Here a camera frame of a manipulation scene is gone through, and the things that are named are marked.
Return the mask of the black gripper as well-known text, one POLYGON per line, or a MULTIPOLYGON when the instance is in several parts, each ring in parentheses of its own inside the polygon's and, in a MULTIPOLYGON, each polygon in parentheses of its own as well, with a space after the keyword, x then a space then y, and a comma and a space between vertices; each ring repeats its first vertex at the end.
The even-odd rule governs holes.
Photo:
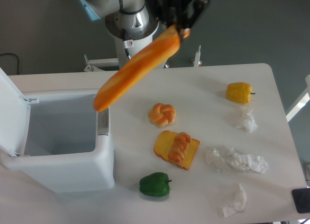
POLYGON ((163 25, 176 24, 180 42, 185 29, 193 27, 210 4, 210 0, 145 0, 155 20, 163 25))

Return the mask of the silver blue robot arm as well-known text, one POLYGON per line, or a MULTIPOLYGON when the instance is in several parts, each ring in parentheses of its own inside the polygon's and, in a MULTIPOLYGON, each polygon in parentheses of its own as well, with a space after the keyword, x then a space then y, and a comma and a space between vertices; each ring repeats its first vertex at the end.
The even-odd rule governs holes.
POLYGON ((92 21, 104 19, 110 34, 123 41, 144 39, 159 26, 175 26, 184 36, 210 4, 210 0, 79 1, 92 21))

